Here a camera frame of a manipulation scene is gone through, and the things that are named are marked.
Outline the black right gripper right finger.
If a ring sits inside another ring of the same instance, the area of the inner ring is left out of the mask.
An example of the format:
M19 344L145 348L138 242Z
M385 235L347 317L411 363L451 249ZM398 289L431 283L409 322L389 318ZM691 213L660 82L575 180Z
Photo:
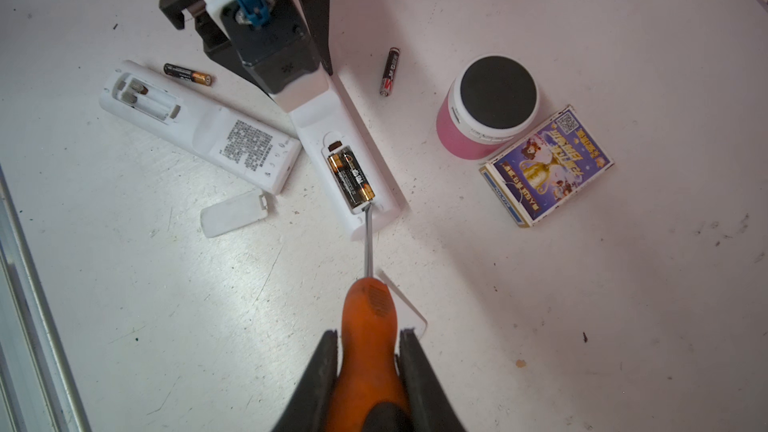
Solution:
M414 329L400 331L398 370L408 398L414 431L466 431Z

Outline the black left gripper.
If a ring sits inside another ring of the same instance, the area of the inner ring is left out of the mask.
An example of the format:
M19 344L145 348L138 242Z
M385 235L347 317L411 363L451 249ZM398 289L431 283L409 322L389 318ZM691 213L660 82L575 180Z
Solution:
M333 72L330 0L159 0L178 30L190 13L209 59L261 90Z

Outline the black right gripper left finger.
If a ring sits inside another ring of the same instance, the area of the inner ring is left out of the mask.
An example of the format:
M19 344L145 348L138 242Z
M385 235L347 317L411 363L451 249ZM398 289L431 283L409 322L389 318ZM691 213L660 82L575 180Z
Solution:
M338 375L338 332L325 331L274 432L318 432L325 428Z

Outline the orange handled screwdriver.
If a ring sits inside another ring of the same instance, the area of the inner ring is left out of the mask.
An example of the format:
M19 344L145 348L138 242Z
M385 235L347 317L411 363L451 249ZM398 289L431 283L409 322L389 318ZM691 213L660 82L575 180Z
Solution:
M363 276L342 311L342 364L331 395L327 431L411 431L407 394L395 356L397 313L388 287L373 276L372 212L363 208Z

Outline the black gold AAA battery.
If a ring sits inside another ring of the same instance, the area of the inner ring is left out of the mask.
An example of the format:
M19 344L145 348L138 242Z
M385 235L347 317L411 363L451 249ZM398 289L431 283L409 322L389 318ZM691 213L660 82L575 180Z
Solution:
M204 86L211 86L213 84L213 77L210 74L181 67L171 63L166 63L163 65L163 72L167 76Z

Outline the white remote with back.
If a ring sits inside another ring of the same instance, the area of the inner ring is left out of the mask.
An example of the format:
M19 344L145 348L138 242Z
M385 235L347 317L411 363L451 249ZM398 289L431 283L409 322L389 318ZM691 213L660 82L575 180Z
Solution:
M99 104L273 195L302 150L298 139L129 60L111 73Z

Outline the black red AAA battery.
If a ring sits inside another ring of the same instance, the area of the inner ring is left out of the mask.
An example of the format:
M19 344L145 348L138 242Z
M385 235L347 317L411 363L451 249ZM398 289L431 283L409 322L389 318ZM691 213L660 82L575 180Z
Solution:
M400 55L401 51L399 48L391 47L389 49L379 89L379 94L383 97L390 96L393 91Z

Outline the white remote with coloured buttons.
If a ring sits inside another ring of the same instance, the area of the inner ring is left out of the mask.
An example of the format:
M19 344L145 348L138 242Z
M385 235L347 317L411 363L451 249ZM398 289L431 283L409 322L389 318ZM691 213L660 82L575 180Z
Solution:
M358 241L365 236L365 208L375 231L393 222L402 208L330 76L319 70L309 78L310 90L320 91L289 116L343 229Z

